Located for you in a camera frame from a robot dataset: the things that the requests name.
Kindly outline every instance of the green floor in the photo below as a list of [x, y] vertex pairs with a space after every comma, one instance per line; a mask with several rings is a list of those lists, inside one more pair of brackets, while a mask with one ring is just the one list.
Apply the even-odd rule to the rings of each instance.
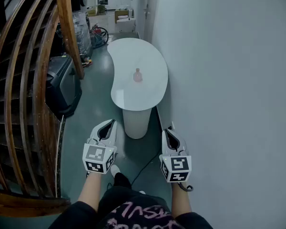
[[[132, 33], [115, 33], [109, 42], [136, 37]], [[92, 65], [85, 68], [85, 78], [81, 81], [82, 97], [73, 116], [66, 120], [61, 154], [61, 193], [75, 202], [86, 179], [82, 163], [83, 145], [97, 124], [108, 119], [118, 121], [116, 146], [118, 147], [115, 164], [125, 174], [130, 182], [137, 176], [147, 162], [161, 148], [161, 133], [156, 116], [156, 108], [152, 110], [147, 134], [139, 140], [129, 138], [123, 127], [122, 110], [111, 100], [111, 87], [114, 77], [114, 65], [107, 47], [93, 51]], [[110, 172], [102, 177], [101, 196], [108, 183], [113, 183]], [[159, 196], [171, 206], [171, 188], [166, 183], [160, 170], [159, 158], [140, 174], [133, 189], [143, 190], [146, 194]], [[40, 218], [5, 218], [0, 217], [1, 228], [44, 229], [56, 216]]]

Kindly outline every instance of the shirt sleeve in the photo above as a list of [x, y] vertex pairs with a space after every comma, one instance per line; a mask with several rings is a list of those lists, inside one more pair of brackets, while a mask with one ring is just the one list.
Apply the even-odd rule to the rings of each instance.
[[202, 216], [194, 212], [177, 216], [176, 221], [185, 229], [213, 229]]
[[52, 223], [49, 229], [94, 228], [97, 224], [97, 213], [88, 204], [78, 201], [68, 207]]

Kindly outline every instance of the white shoe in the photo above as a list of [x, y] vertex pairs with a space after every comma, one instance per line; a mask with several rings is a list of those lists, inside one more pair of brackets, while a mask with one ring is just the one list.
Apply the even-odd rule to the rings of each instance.
[[113, 176], [113, 178], [115, 177], [116, 173], [119, 173], [121, 172], [120, 169], [116, 166], [116, 165], [112, 165], [110, 167], [110, 172], [111, 172], [111, 175]]

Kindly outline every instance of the clear plastic bag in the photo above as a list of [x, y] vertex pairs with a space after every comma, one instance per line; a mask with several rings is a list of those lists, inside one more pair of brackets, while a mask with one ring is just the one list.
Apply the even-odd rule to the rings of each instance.
[[81, 11], [75, 11], [72, 13], [72, 17], [80, 56], [82, 59], [89, 59], [92, 52], [92, 45], [89, 28], [86, 21], [86, 13]]

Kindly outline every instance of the white table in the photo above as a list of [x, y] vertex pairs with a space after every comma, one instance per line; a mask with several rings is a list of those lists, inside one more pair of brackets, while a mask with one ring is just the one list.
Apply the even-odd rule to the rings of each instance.
[[[136, 38], [113, 41], [108, 45], [108, 52], [114, 64], [111, 98], [123, 109], [126, 134], [134, 139], [142, 138], [147, 132], [151, 110], [166, 90], [165, 60], [153, 45]], [[133, 80], [136, 68], [142, 74], [141, 82]]]

